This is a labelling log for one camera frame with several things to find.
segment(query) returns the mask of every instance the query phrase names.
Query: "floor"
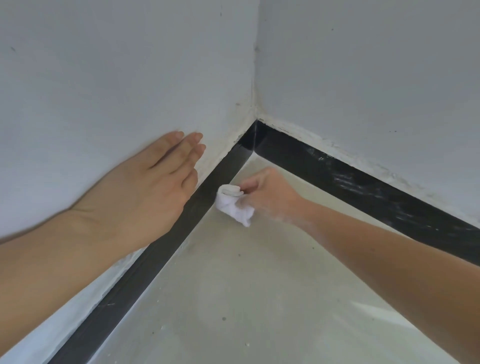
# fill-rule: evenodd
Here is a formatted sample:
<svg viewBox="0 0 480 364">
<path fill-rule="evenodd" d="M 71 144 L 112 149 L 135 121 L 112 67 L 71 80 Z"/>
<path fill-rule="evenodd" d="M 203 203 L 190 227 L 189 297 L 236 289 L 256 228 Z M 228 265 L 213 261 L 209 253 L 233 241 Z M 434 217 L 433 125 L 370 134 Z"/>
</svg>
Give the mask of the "floor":
<svg viewBox="0 0 480 364">
<path fill-rule="evenodd" d="M 268 165 L 254 154 L 233 182 Z M 281 171 L 304 197 L 391 230 Z M 456 361 L 304 232 L 212 208 L 90 363 Z"/>
</svg>

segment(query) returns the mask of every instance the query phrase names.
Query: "white wall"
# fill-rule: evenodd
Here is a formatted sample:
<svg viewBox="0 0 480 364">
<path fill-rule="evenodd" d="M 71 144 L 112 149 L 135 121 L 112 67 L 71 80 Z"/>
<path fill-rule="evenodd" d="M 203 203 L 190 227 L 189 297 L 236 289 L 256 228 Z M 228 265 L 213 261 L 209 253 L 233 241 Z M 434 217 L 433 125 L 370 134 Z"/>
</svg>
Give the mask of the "white wall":
<svg viewBox="0 0 480 364">
<path fill-rule="evenodd" d="M 2 1 L 0 236 L 67 208 L 173 129 L 204 133 L 205 177 L 253 121 L 257 15 L 258 0 Z M 134 258 L 0 363 L 48 358 Z"/>
<path fill-rule="evenodd" d="M 261 0 L 262 107 L 478 221 L 479 17 L 475 0 Z"/>
</svg>

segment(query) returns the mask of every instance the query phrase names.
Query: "black trim strip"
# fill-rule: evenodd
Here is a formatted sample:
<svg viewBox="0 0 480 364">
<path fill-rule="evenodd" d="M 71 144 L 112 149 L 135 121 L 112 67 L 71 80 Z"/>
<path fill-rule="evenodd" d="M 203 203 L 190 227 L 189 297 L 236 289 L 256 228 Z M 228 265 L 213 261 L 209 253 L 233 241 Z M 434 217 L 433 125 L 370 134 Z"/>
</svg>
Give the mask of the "black trim strip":
<svg viewBox="0 0 480 364">
<path fill-rule="evenodd" d="M 480 266 L 480 229 L 260 121 L 255 153 L 406 236 Z"/>
<path fill-rule="evenodd" d="M 208 175 L 187 202 L 172 229 L 151 243 L 49 361 L 84 364 L 137 301 L 165 263 L 213 205 L 218 188 L 229 183 L 252 154 L 256 124 Z"/>
<path fill-rule="evenodd" d="M 84 364 L 95 354 L 212 206 L 252 151 L 397 231 L 480 266 L 480 229 L 255 121 L 193 194 L 171 231 L 150 244 L 50 360 Z"/>
</svg>

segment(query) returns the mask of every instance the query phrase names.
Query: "forearm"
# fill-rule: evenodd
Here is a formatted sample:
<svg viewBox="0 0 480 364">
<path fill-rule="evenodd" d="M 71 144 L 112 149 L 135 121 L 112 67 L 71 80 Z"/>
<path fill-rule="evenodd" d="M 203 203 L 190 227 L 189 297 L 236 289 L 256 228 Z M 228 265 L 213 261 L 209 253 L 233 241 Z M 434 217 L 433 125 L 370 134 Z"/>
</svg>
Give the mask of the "forearm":
<svg viewBox="0 0 480 364">
<path fill-rule="evenodd" d="M 462 363 L 480 361 L 480 268 L 301 200 L 292 220 Z"/>
<path fill-rule="evenodd" d="M 0 356 L 120 258 L 94 230 L 67 211 L 0 245 Z"/>
</svg>

